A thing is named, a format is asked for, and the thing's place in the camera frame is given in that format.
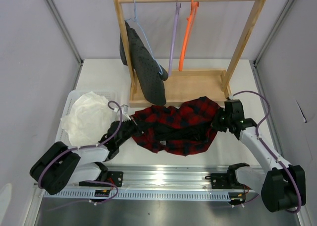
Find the red plaid skirt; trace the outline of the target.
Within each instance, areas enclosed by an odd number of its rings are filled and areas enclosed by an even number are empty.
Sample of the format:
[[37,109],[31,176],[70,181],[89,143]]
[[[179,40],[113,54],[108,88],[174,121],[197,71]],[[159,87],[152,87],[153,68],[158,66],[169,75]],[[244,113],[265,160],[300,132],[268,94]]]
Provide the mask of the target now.
[[211,123],[221,109],[208,97],[184,102],[179,108],[151,106],[131,115],[138,125],[132,138],[153,153],[166,151],[180,156],[203,153],[217,135]]

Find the purple plastic hanger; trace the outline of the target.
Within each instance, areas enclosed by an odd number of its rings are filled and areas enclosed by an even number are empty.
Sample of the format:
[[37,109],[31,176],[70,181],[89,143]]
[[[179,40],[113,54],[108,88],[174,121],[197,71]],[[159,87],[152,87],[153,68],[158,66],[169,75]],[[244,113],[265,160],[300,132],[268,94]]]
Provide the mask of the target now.
[[174,16],[172,39],[171,39],[171,46],[170,46],[170,53],[169,53],[169,63],[168,63],[168,76],[169,77],[172,75],[173,55],[174,55],[174,48],[175,48],[175,42],[176,42],[179,12],[180,12],[180,8],[181,8],[181,3],[179,3],[178,1],[179,0],[176,0],[176,10],[175,10],[175,16]]

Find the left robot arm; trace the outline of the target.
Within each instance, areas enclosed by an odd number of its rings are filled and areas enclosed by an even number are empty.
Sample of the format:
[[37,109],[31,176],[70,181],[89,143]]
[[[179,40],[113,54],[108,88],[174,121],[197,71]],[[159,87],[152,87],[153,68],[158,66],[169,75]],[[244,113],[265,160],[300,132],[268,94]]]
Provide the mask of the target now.
[[68,148],[63,142],[55,142],[31,167],[29,175],[39,188],[55,195],[65,186],[79,183],[83,186],[103,186],[107,182],[107,168],[103,162],[113,159],[119,147],[133,134],[139,132],[137,121],[114,121],[101,138],[100,147]]

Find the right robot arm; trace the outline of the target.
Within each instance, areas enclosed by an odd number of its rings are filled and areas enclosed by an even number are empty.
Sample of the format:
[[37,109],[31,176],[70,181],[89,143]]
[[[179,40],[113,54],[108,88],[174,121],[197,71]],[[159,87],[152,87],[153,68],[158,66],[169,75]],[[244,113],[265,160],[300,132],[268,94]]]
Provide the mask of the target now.
[[212,122],[218,131],[232,133],[257,159],[263,173],[256,172],[247,163],[230,165],[226,182],[231,188],[247,186],[261,196],[270,212],[287,210],[298,213],[306,204],[306,176],[300,165],[284,159],[259,131],[258,124],[245,118],[240,100],[227,100],[216,112]]

